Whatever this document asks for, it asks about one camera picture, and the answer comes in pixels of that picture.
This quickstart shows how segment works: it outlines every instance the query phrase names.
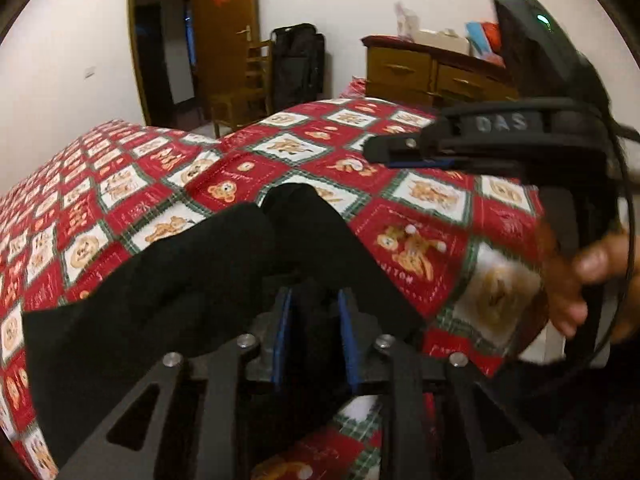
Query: human hand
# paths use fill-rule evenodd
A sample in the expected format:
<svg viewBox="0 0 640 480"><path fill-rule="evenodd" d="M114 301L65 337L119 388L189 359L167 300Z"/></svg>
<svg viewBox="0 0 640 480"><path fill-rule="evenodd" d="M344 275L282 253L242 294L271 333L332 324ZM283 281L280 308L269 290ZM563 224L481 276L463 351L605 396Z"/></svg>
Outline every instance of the human hand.
<svg viewBox="0 0 640 480"><path fill-rule="evenodd" d="M623 276L629 252L628 234L608 234L582 250L572 260L558 251L556 236L546 222L536 231L542 260L542 280L546 292L546 314L553 325L568 339L587 319L587 304L580 290L583 285L603 283ZM636 237L636 247L640 237ZM621 307L611 342L631 337L640 327L640 257L636 251L634 275L629 284L625 304Z"/></svg>

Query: bedspread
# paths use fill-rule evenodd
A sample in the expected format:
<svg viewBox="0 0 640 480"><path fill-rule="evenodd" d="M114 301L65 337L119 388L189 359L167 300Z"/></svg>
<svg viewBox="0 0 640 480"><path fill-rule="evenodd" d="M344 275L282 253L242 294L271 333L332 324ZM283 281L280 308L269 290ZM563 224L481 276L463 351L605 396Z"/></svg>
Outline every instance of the bedspread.
<svg viewBox="0 0 640 480"><path fill-rule="evenodd" d="M0 423L34 474L52 479L57 469L31 404L21 314L85 298L155 240L285 182L313 186L434 319L425 352L465 351L491 373L540 285L532 231L541 207L509 180L363 158L368 137L432 119L363 98L299 105L222 140L110 121L0 199ZM375 399L361 397L256 478L375 478L378 425Z"/></svg>

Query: drawer handle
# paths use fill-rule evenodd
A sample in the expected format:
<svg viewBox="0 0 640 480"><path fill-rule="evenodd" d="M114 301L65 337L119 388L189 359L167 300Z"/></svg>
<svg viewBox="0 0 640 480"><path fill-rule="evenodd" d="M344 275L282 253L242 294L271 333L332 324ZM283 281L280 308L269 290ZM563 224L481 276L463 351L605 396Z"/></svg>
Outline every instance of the drawer handle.
<svg viewBox="0 0 640 480"><path fill-rule="evenodd" d="M407 72L409 74L415 72L413 68L404 65L386 64L385 66L391 70L398 70L398 72Z"/></svg>
<svg viewBox="0 0 640 480"><path fill-rule="evenodd" d="M454 78L453 81L455 81L456 83L460 83L461 85L465 85L465 86L471 86L473 88L479 88L482 89L482 86L476 84L476 83L472 83L471 81L467 81L466 79L457 79Z"/></svg>

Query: wooden dresser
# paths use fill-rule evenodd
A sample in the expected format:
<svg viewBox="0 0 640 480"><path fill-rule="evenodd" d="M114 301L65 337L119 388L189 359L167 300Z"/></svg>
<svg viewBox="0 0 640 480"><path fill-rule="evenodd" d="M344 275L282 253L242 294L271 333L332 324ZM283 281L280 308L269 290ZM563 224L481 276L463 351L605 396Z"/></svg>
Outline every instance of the wooden dresser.
<svg viewBox="0 0 640 480"><path fill-rule="evenodd" d="M429 107L518 97L506 69L482 59L387 36L367 36L362 43L367 96Z"/></svg>

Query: black cable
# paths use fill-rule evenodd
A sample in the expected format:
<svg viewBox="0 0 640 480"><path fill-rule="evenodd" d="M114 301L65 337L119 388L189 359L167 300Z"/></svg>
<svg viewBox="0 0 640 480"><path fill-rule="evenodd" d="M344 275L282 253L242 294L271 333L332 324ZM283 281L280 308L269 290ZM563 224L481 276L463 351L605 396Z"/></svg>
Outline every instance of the black cable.
<svg viewBox="0 0 640 480"><path fill-rule="evenodd" d="M543 384L530 394L526 395L525 399L530 399L531 397L540 397L549 394L552 391L557 390L561 386L567 384L568 381L572 380L577 374L587 368L591 361L593 361L597 357L597 355L602 351L607 342L609 342L609 340L611 339L611 334L613 333L613 329L615 328L618 321L618 316L620 314L620 311L622 310L622 306L626 301L626 295L628 293L629 285L634 273L634 255L636 254L636 213L634 211L634 199L633 193L631 191L631 183L629 180L625 156L622 153L622 149L620 148L620 144L618 142L618 137L615 133L619 126L611 117L607 118L607 123L607 134L609 135L609 140L611 142L614 155L618 160L618 166L620 168L623 193L626 199L627 218L629 222L629 252L626 258L625 281L623 283L623 286L620 288L620 291L618 292L618 305L616 306L616 311L613 314L613 318L611 319L611 323L607 328L607 331L600 339L600 342L596 345L596 348L593 350L593 352L578 361L577 364L570 368L561 377Z"/></svg>

